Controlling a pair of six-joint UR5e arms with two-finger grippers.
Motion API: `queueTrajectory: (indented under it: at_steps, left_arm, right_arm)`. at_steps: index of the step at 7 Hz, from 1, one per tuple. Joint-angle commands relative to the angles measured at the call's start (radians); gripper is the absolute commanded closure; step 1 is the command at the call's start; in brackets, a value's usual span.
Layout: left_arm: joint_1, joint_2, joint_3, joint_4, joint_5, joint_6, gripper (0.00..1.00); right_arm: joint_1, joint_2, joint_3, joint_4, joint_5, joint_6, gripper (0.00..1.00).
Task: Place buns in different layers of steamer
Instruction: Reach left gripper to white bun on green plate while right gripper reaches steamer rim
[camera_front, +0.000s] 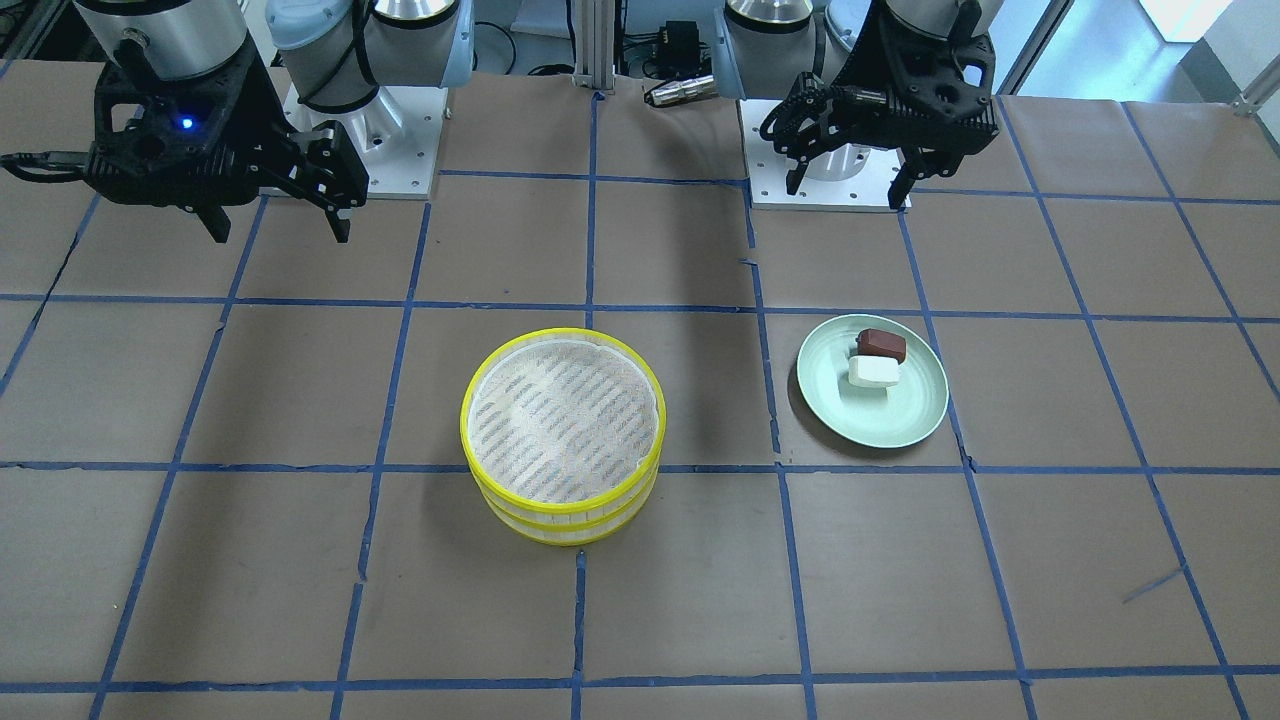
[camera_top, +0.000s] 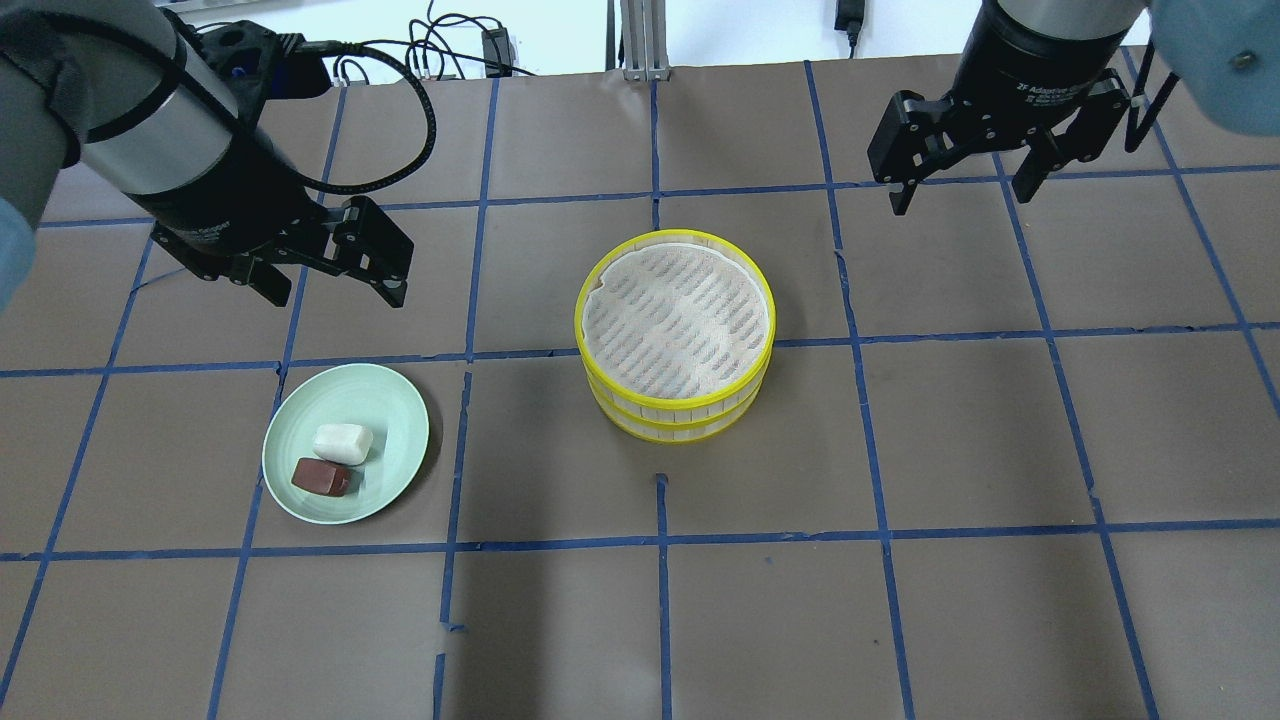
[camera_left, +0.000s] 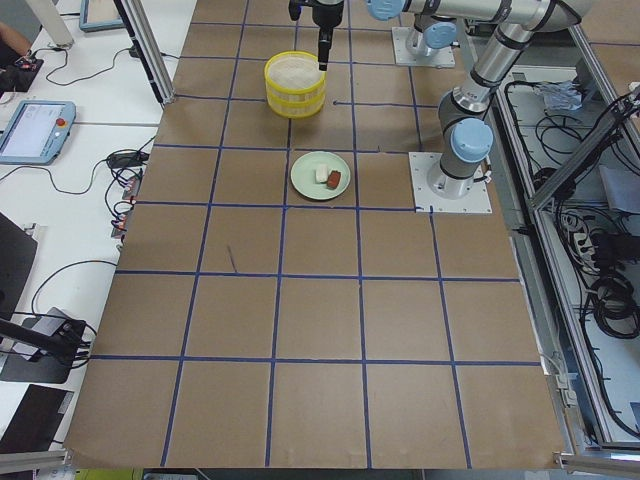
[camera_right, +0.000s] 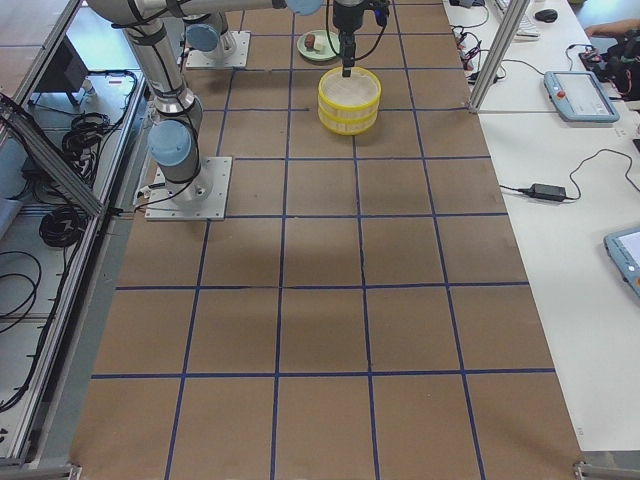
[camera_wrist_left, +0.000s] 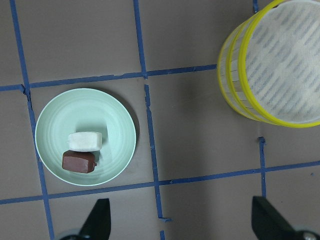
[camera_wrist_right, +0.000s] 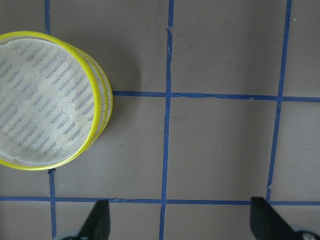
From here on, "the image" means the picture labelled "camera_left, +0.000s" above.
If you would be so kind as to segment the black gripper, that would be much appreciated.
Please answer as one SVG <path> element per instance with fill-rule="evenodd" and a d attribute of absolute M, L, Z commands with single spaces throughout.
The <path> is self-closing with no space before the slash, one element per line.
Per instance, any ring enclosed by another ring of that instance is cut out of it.
<path fill-rule="evenodd" d="M 316 0 L 312 5 L 312 19 L 320 27 L 318 33 L 318 68 L 326 71 L 333 43 L 333 28 L 340 25 L 343 0 Z"/>

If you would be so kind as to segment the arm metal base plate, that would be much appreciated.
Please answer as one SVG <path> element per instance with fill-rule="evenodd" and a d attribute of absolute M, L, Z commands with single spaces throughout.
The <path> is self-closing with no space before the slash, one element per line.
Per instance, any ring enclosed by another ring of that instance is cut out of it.
<path fill-rule="evenodd" d="M 440 169 L 438 152 L 408 154 L 414 208 L 419 213 L 492 213 L 482 165 L 466 180 L 449 179 Z"/>
<path fill-rule="evenodd" d="M 407 67 L 429 67 L 436 69 L 449 69 L 455 67 L 455 58 L 450 45 L 441 49 L 427 48 L 427 55 L 415 53 L 409 48 L 409 39 L 415 30 L 412 27 L 393 27 L 391 37 L 393 40 L 395 63 Z"/>

